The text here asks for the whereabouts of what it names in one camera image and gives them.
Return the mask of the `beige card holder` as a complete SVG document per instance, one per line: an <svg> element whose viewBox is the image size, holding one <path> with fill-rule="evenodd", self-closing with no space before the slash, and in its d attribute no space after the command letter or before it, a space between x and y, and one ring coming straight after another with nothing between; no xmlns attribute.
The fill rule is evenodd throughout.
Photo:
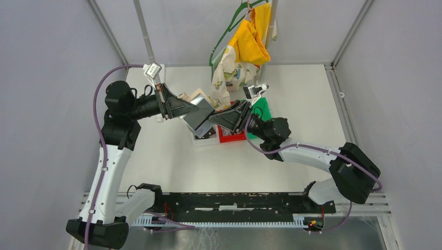
<svg viewBox="0 0 442 250"><path fill-rule="evenodd" d="M196 89L190 95L183 92L178 98L198 108L197 111L183 115L180 119L197 139L202 139L214 125L208 120L208 117L215 112L209 97L201 89Z"/></svg>

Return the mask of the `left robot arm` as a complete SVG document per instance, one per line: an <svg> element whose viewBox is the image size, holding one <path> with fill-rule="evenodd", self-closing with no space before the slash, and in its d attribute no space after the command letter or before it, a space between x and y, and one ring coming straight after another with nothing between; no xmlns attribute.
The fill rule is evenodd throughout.
<svg viewBox="0 0 442 250"><path fill-rule="evenodd" d="M151 94L137 96L125 81L106 88L104 124L98 127L100 156L87 201L77 219L70 219L66 231L85 248L99 246L121 249L130 226L146 210L158 212L164 199L159 185L142 183L122 205L117 196L122 175L141 131L139 120L156 115L167 119L198 110L195 104L178 98L165 84Z"/></svg>

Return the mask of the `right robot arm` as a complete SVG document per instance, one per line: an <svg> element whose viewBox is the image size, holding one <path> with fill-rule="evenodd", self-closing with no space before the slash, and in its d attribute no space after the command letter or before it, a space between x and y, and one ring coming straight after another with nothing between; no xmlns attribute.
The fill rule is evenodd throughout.
<svg viewBox="0 0 442 250"><path fill-rule="evenodd" d="M232 107L209 115L208 120L231 132L244 131L262 140L250 145L270 160L293 162L325 171L331 177L308 185L301 198L302 208L313 213L329 201L345 198L365 204L369 195L380 191L381 171L355 144L342 147L315 146L291 138L286 118L263 120L254 114L248 101L236 101Z"/></svg>

